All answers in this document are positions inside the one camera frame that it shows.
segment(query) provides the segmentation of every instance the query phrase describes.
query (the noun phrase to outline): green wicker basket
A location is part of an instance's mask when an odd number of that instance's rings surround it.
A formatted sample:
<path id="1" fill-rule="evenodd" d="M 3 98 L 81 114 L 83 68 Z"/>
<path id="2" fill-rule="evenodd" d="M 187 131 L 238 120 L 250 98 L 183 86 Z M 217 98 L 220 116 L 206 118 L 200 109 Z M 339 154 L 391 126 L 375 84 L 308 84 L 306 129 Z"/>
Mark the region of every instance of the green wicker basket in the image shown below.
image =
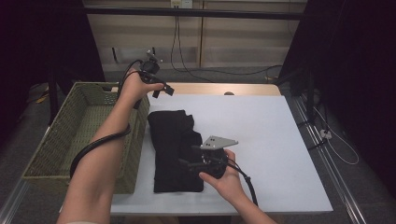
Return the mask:
<path id="1" fill-rule="evenodd" d="M 22 178 L 42 189 L 65 193 L 75 156 L 89 144 L 117 99 L 117 83 L 77 82 L 39 144 Z M 146 96 L 130 117 L 115 193 L 133 193 L 149 113 Z"/>

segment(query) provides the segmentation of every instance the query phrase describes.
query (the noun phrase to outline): person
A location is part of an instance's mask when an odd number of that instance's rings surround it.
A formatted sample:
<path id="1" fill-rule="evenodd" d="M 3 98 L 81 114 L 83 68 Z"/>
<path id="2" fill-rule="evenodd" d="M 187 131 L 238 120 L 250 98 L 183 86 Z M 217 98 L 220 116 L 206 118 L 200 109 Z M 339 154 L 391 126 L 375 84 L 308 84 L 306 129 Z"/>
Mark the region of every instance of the person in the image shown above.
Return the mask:
<path id="1" fill-rule="evenodd" d="M 142 82 L 132 70 L 123 85 L 120 97 L 110 114 L 99 127 L 91 142 L 104 136 L 124 131 L 134 104 L 149 91 L 158 91 L 163 84 Z M 109 223 L 110 206 L 120 169 L 124 138 L 107 142 L 84 156 L 70 180 L 64 205 L 57 223 Z M 235 155 L 226 150 L 230 159 Z M 227 167 L 224 176 L 216 179 L 208 174 L 199 176 L 213 186 L 242 216 L 246 223 L 275 223 L 250 201 L 242 189 L 239 174 Z"/>

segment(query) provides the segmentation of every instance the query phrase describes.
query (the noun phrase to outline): black cord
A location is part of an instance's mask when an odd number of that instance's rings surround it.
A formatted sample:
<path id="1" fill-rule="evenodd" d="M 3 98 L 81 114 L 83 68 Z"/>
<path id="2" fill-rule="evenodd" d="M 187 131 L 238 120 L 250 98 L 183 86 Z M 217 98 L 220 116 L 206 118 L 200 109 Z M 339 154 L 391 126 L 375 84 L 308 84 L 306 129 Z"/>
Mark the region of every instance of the black cord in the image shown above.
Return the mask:
<path id="1" fill-rule="evenodd" d="M 175 48 L 176 34 L 177 34 L 177 40 L 178 40 L 178 51 L 179 51 L 179 54 L 180 54 L 181 63 L 183 64 L 183 67 L 184 67 L 185 70 L 176 69 L 174 64 L 173 64 L 173 56 L 172 55 L 173 55 L 173 51 L 174 51 L 174 48 Z M 186 64 L 184 64 L 183 54 L 181 53 L 180 24 L 178 22 L 178 17 L 176 17 L 176 19 L 175 19 L 175 34 L 174 34 L 174 42 L 173 42 L 172 50 L 171 50 L 171 64 L 172 64 L 172 67 L 178 72 L 187 72 L 192 77 L 199 78 L 201 80 L 205 80 L 205 81 L 214 83 L 214 81 L 212 81 L 210 79 L 207 79 L 207 78 L 204 78 L 204 77 L 198 77 L 198 76 L 194 75 L 192 72 L 190 72 L 189 69 L 187 69 Z"/>
<path id="2" fill-rule="evenodd" d="M 250 176 L 245 174 L 245 172 L 242 171 L 242 169 L 239 167 L 239 165 L 234 160 L 231 160 L 230 158 L 228 159 L 229 161 L 232 161 L 234 163 L 234 165 L 232 165 L 228 162 L 219 160 L 217 158 L 213 158 L 213 157 L 207 157 L 207 158 L 212 161 L 218 161 L 224 165 L 230 166 L 231 168 L 235 169 L 235 171 L 239 172 L 245 178 L 245 181 L 247 182 L 247 186 L 248 186 L 248 189 L 250 190 L 250 194 L 251 194 L 251 200 L 254 202 L 254 204 L 259 206 L 259 203 L 257 202 L 256 191 L 254 191 L 253 184 L 251 183 L 251 180 L 250 180 L 251 179 Z"/>
<path id="3" fill-rule="evenodd" d="M 178 49 L 179 49 L 179 54 L 180 54 L 181 62 L 182 62 L 182 64 L 183 64 L 183 67 L 184 67 L 185 70 L 180 70 L 180 69 L 175 68 L 175 65 L 174 65 L 174 63 L 173 63 L 173 52 L 174 52 L 174 48 L 175 48 L 176 37 L 177 37 L 177 40 L 178 40 Z M 269 67 L 264 68 L 264 69 L 262 69 L 262 70 L 255 71 L 255 72 L 250 72 L 250 73 L 232 73 L 232 72 L 223 72 L 223 71 L 219 71 L 219 70 L 215 70 L 215 69 L 203 69 L 203 68 L 200 68 L 200 69 L 187 69 L 186 65 L 184 64 L 183 54 L 182 54 L 182 52 L 181 52 L 180 24 L 179 24 L 179 21 L 178 21 L 178 17 L 176 17 L 176 19 L 175 19 L 174 41 L 173 41 L 172 49 L 171 49 L 171 65 L 172 65 L 172 67 L 173 67 L 173 69 L 174 69 L 175 71 L 178 71 L 178 72 L 181 72 L 181 73 L 187 72 L 187 73 L 189 73 L 192 77 L 196 77 L 196 78 L 199 78 L 199 79 L 202 79 L 202 80 L 205 80 L 205 81 L 208 81 L 208 82 L 212 82 L 212 83 L 213 83 L 214 81 L 212 81 L 212 80 L 210 80 L 210 79 L 207 79 L 207 78 L 204 78 L 204 77 L 198 77 L 198 76 L 192 74 L 191 72 L 198 72 L 198 71 L 201 71 L 201 72 L 222 73 L 222 74 L 227 74 L 227 75 L 232 75 L 232 76 L 249 76 L 249 75 L 256 75 L 256 74 L 259 74 L 259 73 L 267 72 L 268 70 L 270 70 L 270 69 L 272 69 L 272 68 L 281 67 L 281 66 L 282 66 L 281 64 L 272 65 L 272 66 L 269 66 Z"/>
<path id="4" fill-rule="evenodd" d="M 304 102 L 307 103 L 307 97 L 308 97 L 308 96 L 305 96 L 304 93 L 306 93 L 306 94 L 308 95 L 307 90 L 305 90 L 305 91 L 302 92 L 302 96 L 305 98 L 305 101 L 304 101 Z M 315 95 L 319 96 L 320 98 L 322 97 L 321 94 L 320 94 L 320 92 L 317 92 L 316 90 L 314 90 L 314 96 L 315 96 Z M 318 102 L 317 104 L 314 105 L 314 108 L 315 108 L 316 110 L 314 109 L 315 111 L 314 111 L 314 115 L 313 115 L 313 116 L 314 116 L 314 117 L 313 117 L 313 120 L 316 120 L 316 119 L 317 119 L 317 117 L 318 117 L 318 111 L 319 111 L 320 105 L 322 105 L 322 103 L 323 103 L 323 102 L 322 102 L 321 99 L 320 99 L 319 102 Z M 322 120 L 320 120 L 320 125 L 321 125 L 322 129 L 324 129 L 324 128 L 323 128 Z"/>
<path id="5" fill-rule="evenodd" d="M 291 0 L 289 0 L 289 3 L 288 3 L 288 13 L 290 13 L 290 5 L 291 5 Z M 288 21 L 288 31 L 289 31 L 290 37 L 293 37 L 293 34 L 291 33 L 291 30 L 290 30 L 290 21 Z"/>
<path id="6" fill-rule="evenodd" d="M 257 202 L 256 191 L 254 191 L 253 185 L 251 184 L 250 176 L 248 176 L 240 168 L 238 168 L 239 166 L 236 167 L 230 163 L 227 163 L 227 165 L 230 166 L 231 168 L 235 169 L 237 172 L 241 173 L 241 175 L 245 178 L 245 181 L 247 182 L 248 189 L 250 190 L 251 200 L 254 202 L 254 204 L 259 206 L 259 203 Z"/>
<path id="7" fill-rule="evenodd" d="M 122 80 L 119 82 L 119 89 L 117 91 L 117 99 L 120 97 L 120 93 L 122 91 L 122 87 L 123 84 L 126 80 L 126 78 L 128 78 L 128 76 L 130 76 L 133 73 L 137 73 L 137 71 L 133 71 L 131 73 L 128 73 L 129 69 L 131 69 L 131 67 L 135 64 L 135 63 L 143 63 L 143 61 L 141 60 L 136 60 L 132 63 L 130 63 L 128 65 L 128 67 L 126 68 L 125 72 L 124 72 L 124 76 L 122 78 Z M 101 146 L 102 144 L 112 141 L 114 139 L 123 137 L 125 135 L 127 135 L 128 133 L 131 132 L 131 125 L 128 123 L 127 128 L 125 129 L 125 131 L 121 132 L 121 133 L 113 133 L 111 135 L 105 136 L 101 139 L 98 139 L 90 144 L 88 144 L 87 146 L 85 146 L 78 154 L 77 156 L 73 159 L 72 164 L 70 165 L 70 178 L 73 178 L 74 172 L 77 169 L 78 163 L 81 161 L 81 159 L 87 155 L 90 151 L 94 150 L 95 148 Z"/>
<path id="8" fill-rule="evenodd" d="M 128 133 L 131 132 L 131 126 L 128 123 L 128 126 L 126 127 L 125 131 L 121 132 L 121 133 L 113 133 L 111 135 L 105 136 L 101 139 L 98 139 L 90 144 L 88 144 L 87 146 L 85 146 L 78 154 L 77 156 L 73 159 L 72 164 L 70 166 L 70 178 L 73 178 L 74 172 L 76 171 L 76 168 L 78 166 L 79 161 L 81 161 L 81 159 L 87 155 L 90 151 L 94 150 L 95 148 L 101 146 L 104 143 L 107 143 L 109 141 L 112 141 L 116 138 L 120 138 L 123 137 L 125 135 L 127 135 Z"/>
<path id="9" fill-rule="evenodd" d="M 132 73 L 137 73 L 137 71 L 133 71 L 133 72 L 131 72 L 131 73 L 128 73 L 129 69 L 131 69 L 131 67 L 132 67 L 135 63 L 143 63 L 143 61 L 141 61 L 141 60 L 136 60 L 136 61 L 134 61 L 134 62 L 132 62 L 132 63 L 130 63 L 130 64 L 128 65 L 128 67 L 126 68 L 126 70 L 125 70 L 125 72 L 124 72 L 124 76 L 123 76 L 122 80 L 119 82 L 119 89 L 118 89 L 118 91 L 117 91 L 117 99 L 119 99 L 119 97 L 120 97 L 120 94 L 121 94 L 121 91 L 122 91 L 122 87 L 123 87 L 123 84 L 124 84 L 126 78 L 127 78 L 128 76 L 130 76 Z"/>

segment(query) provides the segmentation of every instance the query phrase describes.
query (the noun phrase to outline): white tabletop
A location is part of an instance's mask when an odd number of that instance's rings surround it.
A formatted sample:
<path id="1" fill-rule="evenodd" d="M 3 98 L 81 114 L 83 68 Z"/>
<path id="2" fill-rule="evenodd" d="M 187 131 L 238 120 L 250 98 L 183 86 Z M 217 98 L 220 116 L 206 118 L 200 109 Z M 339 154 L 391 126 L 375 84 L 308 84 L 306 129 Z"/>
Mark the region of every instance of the white tabletop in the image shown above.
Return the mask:
<path id="1" fill-rule="evenodd" d="M 332 211 L 315 166 L 283 96 L 162 94 L 149 97 L 150 112 L 186 110 L 203 141 L 209 135 L 239 142 L 229 147 L 251 177 L 260 208 L 274 214 Z M 114 195 L 112 215 L 236 215 L 234 208 L 205 184 L 203 192 L 153 193 L 155 150 L 147 125 L 134 194 Z M 247 195 L 248 185 L 242 179 Z"/>

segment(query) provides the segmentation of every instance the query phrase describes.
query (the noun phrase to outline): black cloth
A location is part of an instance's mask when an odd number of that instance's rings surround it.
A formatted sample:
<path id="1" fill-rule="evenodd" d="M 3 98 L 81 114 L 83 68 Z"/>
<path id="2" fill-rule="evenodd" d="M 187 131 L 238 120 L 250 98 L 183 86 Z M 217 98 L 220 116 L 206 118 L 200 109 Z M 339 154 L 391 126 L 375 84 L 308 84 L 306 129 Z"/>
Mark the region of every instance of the black cloth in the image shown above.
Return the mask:
<path id="1" fill-rule="evenodd" d="M 154 192 L 201 192 L 204 181 L 182 169 L 178 159 L 202 161 L 191 146 L 200 146 L 202 137 L 192 128 L 194 119 L 184 110 L 155 111 L 148 115 L 151 141 L 155 148 Z"/>

